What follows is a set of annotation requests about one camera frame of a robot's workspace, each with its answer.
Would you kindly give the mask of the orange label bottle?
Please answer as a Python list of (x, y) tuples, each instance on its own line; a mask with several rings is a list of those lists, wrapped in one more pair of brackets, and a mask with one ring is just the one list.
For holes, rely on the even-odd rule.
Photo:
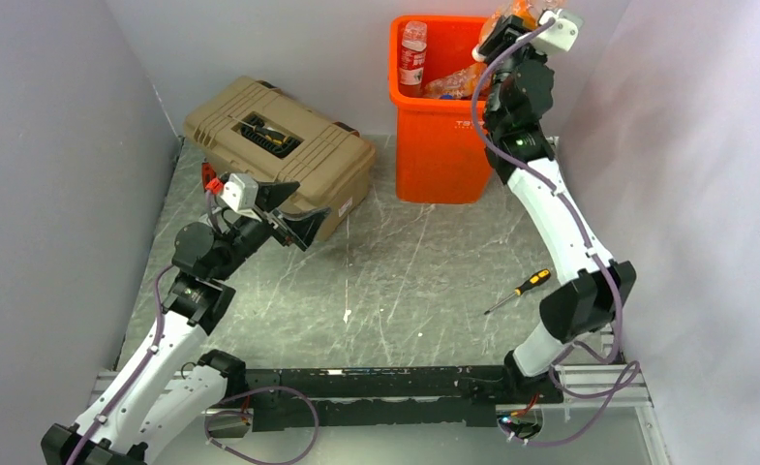
[(474, 63), (465, 69), (459, 70), (446, 77), (437, 78), (427, 83), (422, 89), (422, 97), (439, 99), (439, 96), (448, 94), (456, 100), (469, 99), (487, 69), (485, 63)]

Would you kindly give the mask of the red label clear bottle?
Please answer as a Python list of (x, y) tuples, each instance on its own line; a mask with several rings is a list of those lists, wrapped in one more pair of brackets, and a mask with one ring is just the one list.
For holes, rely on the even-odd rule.
[(421, 96), (426, 50), (427, 24), (409, 21), (401, 35), (398, 63), (399, 89), (404, 96)]

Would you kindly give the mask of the large orange bottle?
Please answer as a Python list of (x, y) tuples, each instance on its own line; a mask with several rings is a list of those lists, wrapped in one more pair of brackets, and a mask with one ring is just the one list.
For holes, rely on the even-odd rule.
[(508, 16), (518, 16), (523, 23), (533, 30), (542, 13), (547, 10), (555, 10), (565, 7), (566, 0), (512, 0), (505, 1), (485, 21), (480, 29), (479, 42), (483, 42), (494, 31), (499, 19)]

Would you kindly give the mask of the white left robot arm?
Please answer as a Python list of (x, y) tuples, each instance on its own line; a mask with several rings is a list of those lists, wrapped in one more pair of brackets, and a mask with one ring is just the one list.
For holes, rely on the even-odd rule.
[(151, 464), (200, 413), (239, 404), (247, 393), (243, 360), (220, 350), (203, 355), (192, 374), (168, 389), (214, 331), (235, 295), (229, 277), (270, 239), (306, 250), (329, 207), (285, 213), (296, 181), (259, 183), (244, 175), (215, 179), (208, 211), (174, 239), (167, 294), (155, 292), (155, 320), (114, 381), (70, 426), (53, 424), (41, 440), (48, 464)]

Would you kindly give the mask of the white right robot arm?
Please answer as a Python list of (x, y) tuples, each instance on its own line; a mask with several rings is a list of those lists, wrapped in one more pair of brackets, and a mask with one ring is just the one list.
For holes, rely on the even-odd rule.
[(471, 109), (471, 122), (489, 165), (537, 227), (559, 282), (540, 302), (537, 326), (504, 359), (502, 388), (515, 402), (536, 394), (571, 349), (584, 348), (584, 335), (607, 326), (621, 333), (637, 279), (632, 263), (618, 262), (589, 226), (541, 126), (553, 105), (548, 58), (572, 48), (580, 24), (562, 8), (545, 7), (534, 20), (507, 10), (486, 23), (472, 51), (486, 68), (471, 99), (488, 96)]

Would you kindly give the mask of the orange plastic bin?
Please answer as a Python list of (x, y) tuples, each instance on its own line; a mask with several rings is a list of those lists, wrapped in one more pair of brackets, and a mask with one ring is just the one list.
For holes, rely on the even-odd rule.
[(484, 16), (403, 15), (390, 25), (389, 97), (397, 109), (396, 195), (404, 202), (468, 204), (492, 176), (485, 145), (471, 123), (468, 100), (408, 97), (400, 90), (402, 34), (411, 21), (427, 25), (423, 80), (445, 77), (472, 63)]

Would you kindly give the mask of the screwdriver in toolbox lid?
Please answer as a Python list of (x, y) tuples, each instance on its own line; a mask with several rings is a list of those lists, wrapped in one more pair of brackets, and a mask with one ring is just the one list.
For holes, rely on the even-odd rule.
[(258, 116), (240, 122), (240, 135), (278, 159), (285, 159), (302, 143), (295, 138), (265, 124)]

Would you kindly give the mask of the tan plastic toolbox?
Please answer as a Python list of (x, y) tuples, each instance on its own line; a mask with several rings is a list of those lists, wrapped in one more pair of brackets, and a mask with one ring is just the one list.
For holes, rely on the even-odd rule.
[[(258, 116), (302, 143), (278, 159), (244, 139), (240, 122)], [(239, 77), (192, 110), (182, 125), (217, 174), (246, 172), (259, 182), (298, 181), (299, 189), (281, 208), (287, 213), (330, 207), (318, 231), (327, 240), (366, 198), (376, 148), (352, 127), (292, 99), (265, 80)]]

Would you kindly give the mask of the yellow black screwdriver on table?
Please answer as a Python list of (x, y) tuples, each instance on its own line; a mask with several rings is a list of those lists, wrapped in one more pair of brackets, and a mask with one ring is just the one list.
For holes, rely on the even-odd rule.
[(548, 268), (543, 268), (532, 274), (529, 278), (527, 278), (521, 285), (517, 286), (513, 292), (501, 300), (499, 300), (497, 303), (495, 303), (493, 306), (488, 308), (483, 312), (484, 315), (490, 315), (494, 313), (499, 308), (502, 308), (507, 304), (508, 302), (512, 301), (513, 299), (522, 296), (524, 293), (531, 291), (547, 281), (550, 280), (550, 277), (552, 276), (552, 272)]

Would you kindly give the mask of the red handled pliers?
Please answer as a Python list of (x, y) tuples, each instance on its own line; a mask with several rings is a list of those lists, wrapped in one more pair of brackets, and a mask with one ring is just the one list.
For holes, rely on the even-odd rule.
[(216, 172), (207, 161), (204, 161), (201, 164), (200, 175), (201, 175), (201, 182), (203, 185), (209, 184), (217, 176)]

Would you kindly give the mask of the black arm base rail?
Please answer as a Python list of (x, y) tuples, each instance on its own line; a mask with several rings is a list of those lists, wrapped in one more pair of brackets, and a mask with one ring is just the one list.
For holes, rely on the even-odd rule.
[(488, 427), (523, 407), (560, 405), (544, 375), (503, 365), (252, 369), (222, 389), (215, 409), (252, 415), (256, 432), (298, 427), (462, 423)]

